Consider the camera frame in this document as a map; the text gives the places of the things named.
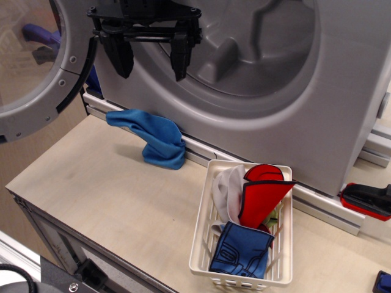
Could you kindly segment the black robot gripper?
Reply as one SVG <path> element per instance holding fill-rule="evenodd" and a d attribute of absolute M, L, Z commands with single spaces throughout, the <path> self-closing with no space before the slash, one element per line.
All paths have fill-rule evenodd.
<path fill-rule="evenodd" d="M 200 9 L 175 1 L 117 1 L 87 10 L 95 26 L 93 33 L 100 37 L 119 76 L 127 79 L 134 67 L 129 42 L 170 42 L 170 62 L 177 82 L 186 77 L 190 43 L 202 40 L 201 14 Z"/>

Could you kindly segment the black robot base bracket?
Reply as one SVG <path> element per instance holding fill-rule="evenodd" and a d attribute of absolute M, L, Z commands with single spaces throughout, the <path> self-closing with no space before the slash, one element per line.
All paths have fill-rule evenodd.
<path fill-rule="evenodd" d="M 55 292 L 99 292 L 109 277 L 91 260 L 82 263 L 75 273 L 68 273 L 44 257 L 40 257 L 41 282 Z"/>

